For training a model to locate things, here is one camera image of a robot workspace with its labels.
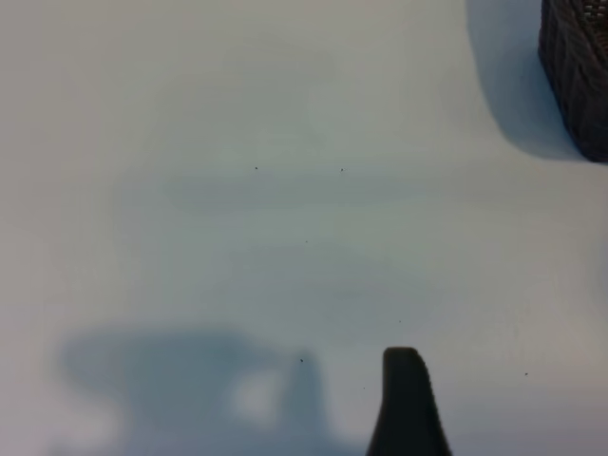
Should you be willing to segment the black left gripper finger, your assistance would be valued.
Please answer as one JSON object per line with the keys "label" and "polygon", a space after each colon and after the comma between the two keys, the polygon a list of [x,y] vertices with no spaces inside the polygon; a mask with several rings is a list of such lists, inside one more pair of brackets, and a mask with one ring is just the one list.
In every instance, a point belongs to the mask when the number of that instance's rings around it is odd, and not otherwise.
{"label": "black left gripper finger", "polygon": [[383,353],[379,413],[369,455],[449,456],[427,365],[414,348]]}

